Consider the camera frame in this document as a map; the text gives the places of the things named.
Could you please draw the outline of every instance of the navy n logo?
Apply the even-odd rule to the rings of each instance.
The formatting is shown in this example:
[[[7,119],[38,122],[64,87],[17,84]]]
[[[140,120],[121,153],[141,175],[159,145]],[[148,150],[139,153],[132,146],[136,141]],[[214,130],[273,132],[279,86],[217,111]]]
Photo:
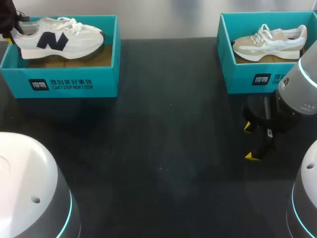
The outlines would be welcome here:
[[[56,36],[53,32],[44,32],[38,42],[37,47],[45,49],[47,45],[52,50],[62,51],[68,42],[68,38],[62,33],[59,40],[56,42]]]

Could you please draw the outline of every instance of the beige and white sneaker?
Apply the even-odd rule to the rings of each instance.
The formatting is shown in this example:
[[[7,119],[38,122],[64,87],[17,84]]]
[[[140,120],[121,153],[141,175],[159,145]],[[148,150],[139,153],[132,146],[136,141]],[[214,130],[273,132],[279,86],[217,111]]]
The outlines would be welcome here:
[[[307,28],[304,25],[290,30],[270,31],[268,26],[263,24],[255,35],[235,40],[232,47],[237,55],[250,61],[259,61],[267,55],[297,60],[306,39]]]

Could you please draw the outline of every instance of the black table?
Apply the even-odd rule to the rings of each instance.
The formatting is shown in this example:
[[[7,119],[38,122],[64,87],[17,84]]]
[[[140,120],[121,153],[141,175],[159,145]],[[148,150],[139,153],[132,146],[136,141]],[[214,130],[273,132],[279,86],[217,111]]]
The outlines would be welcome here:
[[[83,238],[288,237],[285,211],[317,118],[246,161],[259,135],[243,132],[245,99],[226,93],[215,38],[123,40],[117,99],[15,100],[0,78],[0,130],[51,151]]]

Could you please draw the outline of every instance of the gray wall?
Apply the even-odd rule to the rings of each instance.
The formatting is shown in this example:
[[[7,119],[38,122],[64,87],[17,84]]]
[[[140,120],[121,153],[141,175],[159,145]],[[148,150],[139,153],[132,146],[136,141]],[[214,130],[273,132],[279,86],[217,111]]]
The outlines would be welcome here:
[[[125,39],[216,36],[221,12],[303,11],[310,10],[314,2],[314,0],[13,1],[17,10],[26,15],[117,14],[121,36]]]

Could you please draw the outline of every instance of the sneaker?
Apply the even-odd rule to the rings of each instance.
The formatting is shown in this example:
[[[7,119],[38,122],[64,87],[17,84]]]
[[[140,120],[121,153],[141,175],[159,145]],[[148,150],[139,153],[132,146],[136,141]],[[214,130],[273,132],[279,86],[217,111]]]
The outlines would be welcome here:
[[[57,55],[77,59],[97,50],[105,40],[98,28],[77,23],[74,18],[43,18],[36,22],[20,22],[23,34],[11,31],[23,59]]]
[[[235,40],[232,47],[237,55],[250,61],[259,61],[267,55],[297,60],[306,39],[307,28],[304,25],[291,30],[270,31],[268,26],[263,24],[255,35]]]

